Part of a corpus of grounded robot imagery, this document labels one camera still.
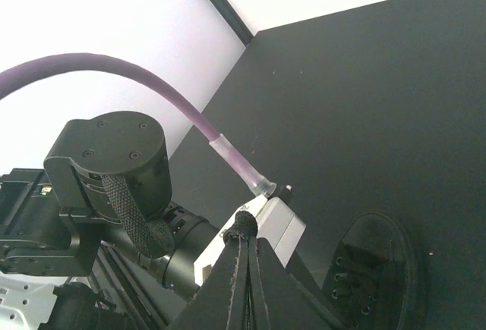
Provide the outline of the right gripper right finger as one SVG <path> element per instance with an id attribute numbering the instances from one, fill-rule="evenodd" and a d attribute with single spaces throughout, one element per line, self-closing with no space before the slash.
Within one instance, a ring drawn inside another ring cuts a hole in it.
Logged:
<path id="1" fill-rule="evenodd" d="M 248 329 L 344 329 L 278 260 L 267 240 L 248 244 Z"/>

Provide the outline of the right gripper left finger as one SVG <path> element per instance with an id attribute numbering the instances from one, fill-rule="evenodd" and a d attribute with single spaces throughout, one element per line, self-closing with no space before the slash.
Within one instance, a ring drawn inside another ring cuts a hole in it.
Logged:
<path id="1" fill-rule="evenodd" d="M 247 242 L 229 240 L 210 276 L 170 329 L 244 329 L 247 316 Z"/>

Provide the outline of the black sneaker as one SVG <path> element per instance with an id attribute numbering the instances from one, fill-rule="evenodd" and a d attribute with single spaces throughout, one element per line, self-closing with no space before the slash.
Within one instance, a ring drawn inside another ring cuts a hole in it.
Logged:
<path id="1" fill-rule="evenodd" d="M 419 329 L 424 268 L 405 226 L 381 212 L 359 216 L 340 239 L 321 288 L 347 329 Z"/>

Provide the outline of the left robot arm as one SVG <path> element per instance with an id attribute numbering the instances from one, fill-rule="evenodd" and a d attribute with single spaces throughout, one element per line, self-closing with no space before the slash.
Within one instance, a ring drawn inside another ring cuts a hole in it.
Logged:
<path id="1" fill-rule="evenodd" d="M 165 329 L 216 228 L 172 200 L 161 125 L 140 112 L 69 121 L 41 169 L 1 178 L 3 329 Z"/>

